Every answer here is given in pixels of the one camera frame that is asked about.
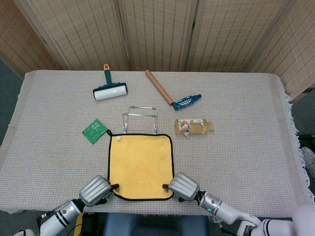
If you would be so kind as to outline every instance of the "green paper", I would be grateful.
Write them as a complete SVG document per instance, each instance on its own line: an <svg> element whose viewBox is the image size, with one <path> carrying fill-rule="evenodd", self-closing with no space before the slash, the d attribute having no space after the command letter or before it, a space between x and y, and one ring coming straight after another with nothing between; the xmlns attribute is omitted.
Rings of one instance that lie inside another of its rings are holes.
<svg viewBox="0 0 315 236"><path fill-rule="evenodd" d="M94 120L82 134L92 143L95 142L108 130L98 119Z"/></svg>

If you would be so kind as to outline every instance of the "floor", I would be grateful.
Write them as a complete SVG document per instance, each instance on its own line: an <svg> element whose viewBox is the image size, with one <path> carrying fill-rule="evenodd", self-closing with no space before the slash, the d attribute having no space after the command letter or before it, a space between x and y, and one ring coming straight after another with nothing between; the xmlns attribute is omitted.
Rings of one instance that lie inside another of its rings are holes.
<svg viewBox="0 0 315 236"><path fill-rule="evenodd" d="M7 126L14 112L22 82L22 79L0 60L0 144L2 144ZM315 89L293 105L292 115L299 134L315 134ZM315 193L315 180L311 179L311 181L310 189ZM38 233L35 219L41 213L38 211L24 211L10 215L0 211L0 235L13 236L21 229L32 229L35 234ZM72 222L59 235L66 236L74 224L75 222ZM238 224L227 227L234 233L237 228ZM216 225L211 224L210 235L217 236L222 235L222 233Z"/></svg>

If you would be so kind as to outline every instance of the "white tablecloth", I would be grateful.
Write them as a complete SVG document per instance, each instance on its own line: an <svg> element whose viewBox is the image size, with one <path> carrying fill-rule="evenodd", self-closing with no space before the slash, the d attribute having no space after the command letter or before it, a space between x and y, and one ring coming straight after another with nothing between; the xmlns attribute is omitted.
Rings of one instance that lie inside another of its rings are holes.
<svg viewBox="0 0 315 236"><path fill-rule="evenodd" d="M128 95L95 101L103 71L33 71L0 149L0 209L49 210L77 198L95 175L107 176L109 136L92 145L82 131L96 118L122 133L128 106L158 108L158 133L173 141L175 173L183 172L239 210L256 216L287 217L300 204L314 203L298 148L284 88L275 75L259 73L153 72L177 100L202 94L174 111L144 72L112 71ZM206 118L215 130L187 139L175 135L176 118ZM131 118L129 132L152 133L149 118ZM141 214L207 214L196 203L109 203L85 211Z"/></svg>

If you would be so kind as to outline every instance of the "yellow cloth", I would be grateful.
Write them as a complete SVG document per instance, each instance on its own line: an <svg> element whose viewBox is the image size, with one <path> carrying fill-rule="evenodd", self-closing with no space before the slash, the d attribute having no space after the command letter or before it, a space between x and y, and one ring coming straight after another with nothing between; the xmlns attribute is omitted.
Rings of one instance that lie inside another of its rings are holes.
<svg viewBox="0 0 315 236"><path fill-rule="evenodd" d="M126 200L165 200L172 197L162 185L173 177L171 139L166 135L112 136L109 181Z"/></svg>

